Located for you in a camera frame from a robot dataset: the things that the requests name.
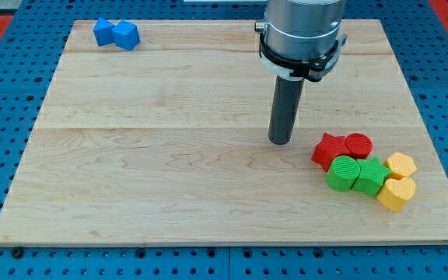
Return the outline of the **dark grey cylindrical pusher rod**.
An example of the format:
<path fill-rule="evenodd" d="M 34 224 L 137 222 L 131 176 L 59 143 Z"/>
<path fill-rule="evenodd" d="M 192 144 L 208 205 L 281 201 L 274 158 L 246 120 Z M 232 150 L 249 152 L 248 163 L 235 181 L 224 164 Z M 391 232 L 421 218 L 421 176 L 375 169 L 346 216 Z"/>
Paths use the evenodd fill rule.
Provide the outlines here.
<path fill-rule="evenodd" d="M 276 145 L 285 145 L 292 137 L 303 83 L 303 79 L 289 81 L 276 77 L 268 129 L 268 138 Z"/>

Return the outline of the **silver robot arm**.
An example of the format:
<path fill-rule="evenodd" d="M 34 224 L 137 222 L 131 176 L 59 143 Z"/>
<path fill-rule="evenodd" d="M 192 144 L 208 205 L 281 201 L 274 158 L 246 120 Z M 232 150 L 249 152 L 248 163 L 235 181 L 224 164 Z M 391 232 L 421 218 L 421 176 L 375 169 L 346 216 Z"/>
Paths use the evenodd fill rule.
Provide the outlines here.
<path fill-rule="evenodd" d="M 255 23 L 262 64 L 276 75 L 268 129 L 276 145 L 292 136 L 303 83 L 319 82 L 337 64 L 344 0 L 269 0 Z"/>

